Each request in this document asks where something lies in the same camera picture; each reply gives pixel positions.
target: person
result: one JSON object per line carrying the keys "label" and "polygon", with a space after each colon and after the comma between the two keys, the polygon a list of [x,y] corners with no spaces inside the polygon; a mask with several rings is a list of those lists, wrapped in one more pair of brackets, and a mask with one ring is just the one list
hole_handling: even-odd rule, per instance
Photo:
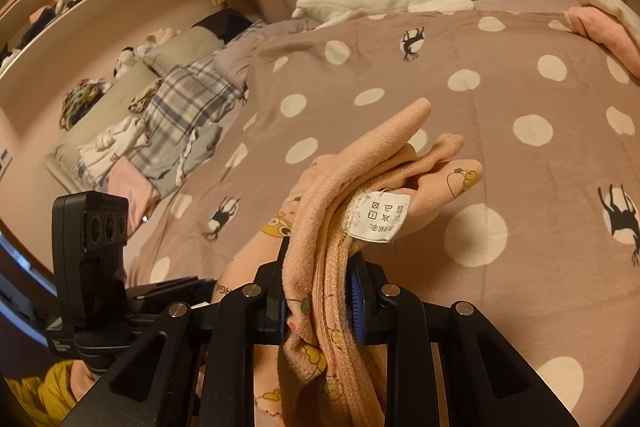
{"label": "person", "polygon": [[44,377],[5,378],[36,427],[58,427],[95,380],[82,360],[55,363]]}

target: metal screw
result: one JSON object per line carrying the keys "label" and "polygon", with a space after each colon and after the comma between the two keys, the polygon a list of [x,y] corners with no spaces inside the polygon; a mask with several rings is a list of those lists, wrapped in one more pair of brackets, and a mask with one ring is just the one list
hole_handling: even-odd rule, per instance
{"label": "metal screw", "polygon": [[244,294],[245,297],[255,297],[260,295],[261,292],[262,292],[262,288],[260,288],[259,285],[254,283],[249,283],[244,285],[244,287],[242,287],[242,293]]}
{"label": "metal screw", "polygon": [[400,286],[397,284],[385,284],[380,291],[387,297],[398,297],[400,295]]}
{"label": "metal screw", "polygon": [[474,306],[466,301],[460,301],[456,304],[456,311],[460,315],[471,315],[474,312]]}
{"label": "metal screw", "polygon": [[172,317],[182,317],[188,309],[188,306],[184,302],[175,302],[169,306],[169,315]]}

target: pink wall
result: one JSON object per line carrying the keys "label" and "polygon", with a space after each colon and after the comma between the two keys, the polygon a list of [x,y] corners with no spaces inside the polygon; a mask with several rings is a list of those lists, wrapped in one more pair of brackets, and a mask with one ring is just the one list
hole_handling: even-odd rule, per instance
{"label": "pink wall", "polygon": [[66,90],[82,78],[110,77],[120,50],[149,32],[187,29],[214,11],[210,0],[128,0],[60,42],[7,113],[0,110],[0,150],[9,147],[14,156],[0,180],[0,219],[49,269],[51,206],[66,191],[42,160],[63,136],[58,119]]}

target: bedsheet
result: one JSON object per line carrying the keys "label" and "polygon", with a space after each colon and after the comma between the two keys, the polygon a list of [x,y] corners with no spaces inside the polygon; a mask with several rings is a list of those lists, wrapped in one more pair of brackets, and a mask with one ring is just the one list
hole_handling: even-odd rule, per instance
{"label": "bedsheet", "polygon": [[414,149],[461,134],[484,181],[366,257],[425,301],[473,302],[582,427],[600,426],[640,365],[640,86],[557,17],[397,14],[269,40],[236,123],[128,283],[218,278],[260,229],[283,237],[276,212],[313,158],[424,96],[433,113]]}

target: white polka dot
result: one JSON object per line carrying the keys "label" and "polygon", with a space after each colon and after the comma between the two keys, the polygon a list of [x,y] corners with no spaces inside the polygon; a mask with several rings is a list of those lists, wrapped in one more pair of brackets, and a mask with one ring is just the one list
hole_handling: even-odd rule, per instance
{"label": "white polka dot", "polygon": [[521,116],[513,122],[513,134],[527,145],[540,147],[549,143],[554,137],[554,128],[541,116],[530,114]]}
{"label": "white polka dot", "polygon": [[370,103],[377,102],[385,96],[385,90],[380,87],[375,87],[374,89],[367,89],[366,91],[361,92],[353,103],[357,106],[361,105],[369,105]]}
{"label": "white polka dot", "polygon": [[622,111],[618,111],[615,107],[607,109],[607,121],[618,134],[628,134],[629,136],[636,134],[636,126],[631,117]]}
{"label": "white polka dot", "polygon": [[566,78],[566,66],[555,55],[543,55],[538,59],[538,71],[549,80],[562,82]]}
{"label": "white polka dot", "polygon": [[456,71],[449,77],[447,86],[452,91],[476,89],[480,85],[480,75],[471,70]]}
{"label": "white polka dot", "polygon": [[242,126],[242,130],[246,131],[255,123],[255,119],[258,118],[258,113],[255,113],[246,123]]}
{"label": "white polka dot", "polygon": [[478,23],[478,28],[483,32],[499,32],[506,28],[496,17],[482,17]]}
{"label": "white polka dot", "polygon": [[609,68],[609,73],[613,78],[619,81],[620,84],[629,83],[629,73],[616,57],[607,55],[607,68]]}
{"label": "white polka dot", "polygon": [[303,94],[290,94],[280,102],[280,110],[287,118],[299,115],[306,106],[306,97]]}
{"label": "white polka dot", "polygon": [[351,55],[351,50],[342,41],[329,41],[324,47],[324,56],[334,66],[344,64]]}
{"label": "white polka dot", "polygon": [[537,373],[564,406],[572,411],[584,386],[584,373],[580,363],[571,357],[557,357],[543,363]]}
{"label": "white polka dot", "polygon": [[238,167],[242,162],[242,160],[246,158],[246,155],[248,153],[249,153],[249,150],[246,148],[246,145],[244,143],[241,143],[236,149],[236,152],[234,152],[231,155],[231,158],[229,158],[229,161],[226,162],[225,167],[227,169]]}
{"label": "white polka dot", "polygon": [[151,269],[151,273],[149,274],[149,284],[162,282],[169,273],[170,266],[171,261],[169,261],[168,257],[162,257],[162,259],[159,259]]}
{"label": "white polka dot", "polygon": [[[400,39],[400,42],[398,42],[398,47],[400,48],[400,51],[402,51],[402,53],[405,53],[404,42],[407,39],[414,38],[418,34],[418,32],[420,32],[420,30],[419,29],[415,29],[415,30],[409,30],[409,31],[404,33],[404,35]],[[417,53],[420,50],[420,48],[422,47],[423,44],[424,44],[424,38],[420,39],[418,41],[415,41],[409,47],[411,48],[412,53]]]}
{"label": "white polka dot", "polygon": [[427,131],[418,129],[418,132],[409,139],[409,144],[414,147],[415,152],[420,152],[427,145],[427,139]]}
{"label": "white polka dot", "polygon": [[[615,187],[612,191],[613,202],[620,210],[626,210],[627,208],[638,208],[636,206],[636,202],[632,200],[628,194],[623,194],[621,188]],[[607,203],[608,206],[611,206],[611,196],[609,194],[608,188],[602,188],[602,197],[604,198],[605,203]],[[609,234],[611,234],[611,219],[609,218],[609,214],[607,214],[607,211],[604,209],[602,210],[602,218],[604,219],[604,223],[607,226]],[[619,243],[623,243],[624,245],[634,245],[636,243],[634,232],[631,229],[616,230],[613,234],[613,238]]]}
{"label": "white polka dot", "polygon": [[507,225],[484,203],[460,210],[444,232],[447,254],[462,266],[476,267],[493,262],[507,245]]}
{"label": "white polka dot", "polygon": [[295,165],[309,158],[318,149],[318,140],[315,138],[305,138],[296,143],[284,158],[289,165]]}
{"label": "white polka dot", "polygon": [[287,62],[289,62],[289,57],[280,57],[273,63],[273,73],[278,71],[281,67],[283,67]]}
{"label": "white polka dot", "polygon": [[180,219],[184,211],[189,208],[191,201],[193,201],[193,197],[188,194],[176,194],[174,203],[171,205],[172,216]]}
{"label": "white polka dot", "polygon": [[569,28],[567,28],[564,24],[562,24],[560,21],[556,19],[553,19],[552,21],[549,22],[549,27],[553,30],[559,30],[561,32],[571,33],[571,30]]}

